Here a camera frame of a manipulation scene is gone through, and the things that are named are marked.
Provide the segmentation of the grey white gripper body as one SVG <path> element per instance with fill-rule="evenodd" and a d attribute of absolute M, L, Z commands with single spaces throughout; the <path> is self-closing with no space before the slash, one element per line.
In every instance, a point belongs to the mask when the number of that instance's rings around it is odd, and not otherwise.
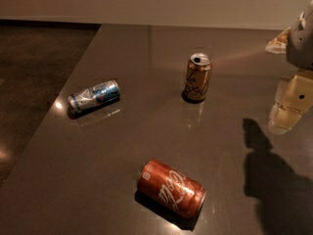
<path fill-rule="evenodd" d="M 313 70 L 313 0 L 291 26 L 287 60 L 300 69 Z"/>

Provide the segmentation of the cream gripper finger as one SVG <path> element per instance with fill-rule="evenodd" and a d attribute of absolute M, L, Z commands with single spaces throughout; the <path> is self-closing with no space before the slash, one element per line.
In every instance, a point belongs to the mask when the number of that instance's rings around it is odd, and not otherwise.
<path fill-rule="evenodd" d="M 287 27 L 274 39 L 268 42 L 265 50 L 272 54 L 286 54 L 291 27 Z"/>
<path fill-rule="evenodd" d="M 301 70 L 283 77 L 277 88 L 268 128 L 274 134 L 285 134 L 313 106 L 313 71 Z"/>

